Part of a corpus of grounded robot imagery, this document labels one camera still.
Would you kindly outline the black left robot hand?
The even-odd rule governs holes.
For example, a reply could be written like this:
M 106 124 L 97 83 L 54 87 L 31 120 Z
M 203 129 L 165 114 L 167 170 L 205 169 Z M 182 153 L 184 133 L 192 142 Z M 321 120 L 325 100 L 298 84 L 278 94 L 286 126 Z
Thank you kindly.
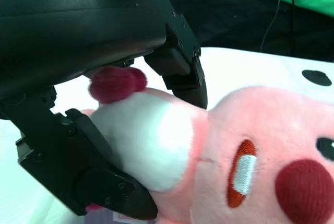
M 93 203 L 155 219 L 152 197 L 107 160 L 89 118 L 76 109 L 52 113 L 54 87 L 143 56 L 178 98 L 206 108 L 200 55 L 169 0 L 1 0 L 1 118 L 23 134 L 19 164 L 76 215 Z

